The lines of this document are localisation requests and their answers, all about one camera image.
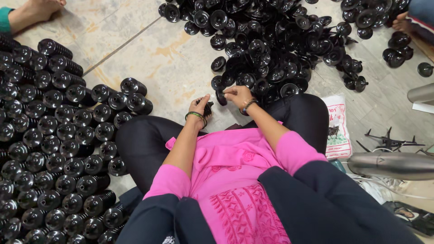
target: black jacket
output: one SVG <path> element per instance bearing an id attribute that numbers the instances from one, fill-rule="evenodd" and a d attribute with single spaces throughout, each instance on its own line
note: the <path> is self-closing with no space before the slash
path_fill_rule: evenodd
<path id="1" fill-rule="evenodd" d="M 333 165 L 309 162 L 292 177 L 275 166 L 263 185 L 292 244 L 422 244 L 405 225 Z M 132 213 L 118 244 L 215 243 L 199 203 L 173 194 L 149 197 Z"/>

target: black leggings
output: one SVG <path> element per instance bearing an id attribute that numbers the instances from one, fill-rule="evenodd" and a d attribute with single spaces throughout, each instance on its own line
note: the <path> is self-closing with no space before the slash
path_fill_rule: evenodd
<path id="1" fill-rule="evenodd" d="M 317 96 L 299 94 L 276 101 L 266 109 L 274 119 L 300 136 L 318 152 L 325 154 L 329 112 Z M 243 128 L 256 128 L 251 121 Z M 116 135 L 116 146 L 138 188 L 146 193 L 155 174 L 169 154 L 166 142 L 177 138 L 183 126 L 171 120 L 142 115 L 128 121 Z"/>

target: woman's right hand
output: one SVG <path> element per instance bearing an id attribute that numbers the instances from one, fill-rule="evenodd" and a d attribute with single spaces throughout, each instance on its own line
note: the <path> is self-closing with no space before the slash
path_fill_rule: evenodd
<path id="1" fill-rule="evenodd" d="M 232 101 L 239 109 L 244 109 L 253 99 L 252 93 L 247 86 L 232 86 L 223 91 L 224 97 Z"/>

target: green sleeve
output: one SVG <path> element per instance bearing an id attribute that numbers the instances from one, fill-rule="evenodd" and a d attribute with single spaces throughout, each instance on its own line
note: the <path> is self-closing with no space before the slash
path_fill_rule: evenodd
<path id="1" fill-rule="evenodd" d="M 10 25 L 9 25 L 9 12 L 13 9 L 8 7 L 0 8 L 0 33 L 6 32 L 10 33 Z"/>

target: woman's left hand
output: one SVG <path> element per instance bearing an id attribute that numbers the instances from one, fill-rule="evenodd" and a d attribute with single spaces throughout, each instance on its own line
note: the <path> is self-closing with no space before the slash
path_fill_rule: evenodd
<path id="1" fill-rule="evenodd" d="M 188 109 L 189 112 L 198 112 L 200 114 L 204 114 L 205 105 L 210 100 L 210 95 L 206 94 L 204 97 L 197 98 L 193 100 L 190 104 L 190 108 Z M 189 114 L 187 116 L 187 123 L 193 123 L 199 130 L 201 130 L 204 127 L 203 120 L 194 114 Z"/>

